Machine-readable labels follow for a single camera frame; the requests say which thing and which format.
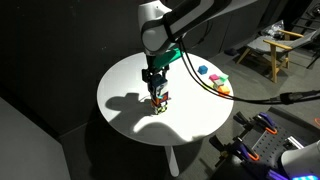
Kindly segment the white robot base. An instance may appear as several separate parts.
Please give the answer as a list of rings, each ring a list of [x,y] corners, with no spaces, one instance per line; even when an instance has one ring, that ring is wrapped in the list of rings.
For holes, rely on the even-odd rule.
[[[281,155],[281,164],[286,175],[294,178],[313,176],[320,179],[320,141],[301,149],[287,150]]]

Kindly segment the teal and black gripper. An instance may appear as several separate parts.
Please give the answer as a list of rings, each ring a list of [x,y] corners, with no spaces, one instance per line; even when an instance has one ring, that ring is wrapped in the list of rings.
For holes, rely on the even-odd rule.
[[[162,76],[166,79],[167,71],[170,69],[169,64],[176,61],[182,56],[182,52],[179,48],[174,48],[165,52],[162,55],[150,56],[147,55],[147,66],[148,69],[142,69],[142,80],[144,82],[149,82],[153,73],[151,71],[156,71],[162,69]]]

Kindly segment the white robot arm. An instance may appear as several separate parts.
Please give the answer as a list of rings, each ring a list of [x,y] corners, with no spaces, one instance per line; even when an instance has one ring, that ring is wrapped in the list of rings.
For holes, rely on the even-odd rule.
[[[170,9],[160,0],[147,0],[138,6],[140,37],[147,56],[148,68],[142,70],[142,80],[149,82],[159,71],[153,65],[188,31],[212,18],[240,9],[256,0],[184,0]]]

